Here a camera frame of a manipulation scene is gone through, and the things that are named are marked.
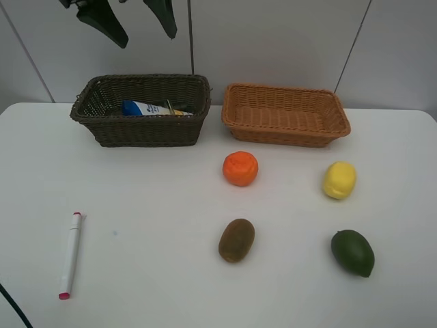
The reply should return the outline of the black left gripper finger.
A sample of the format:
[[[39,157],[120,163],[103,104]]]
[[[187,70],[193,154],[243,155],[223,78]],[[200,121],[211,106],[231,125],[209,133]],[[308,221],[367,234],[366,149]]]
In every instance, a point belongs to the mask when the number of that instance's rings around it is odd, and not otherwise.
[[[114,15],[107,0],[77,1],[76,17],[86,25],[98,30],[118,47],[124,49],[128,44],[128,35]]]
[[[173,13],[172,0],[143,0],[143,2],[159,20],[167,36],[173,40],[178,28]]]

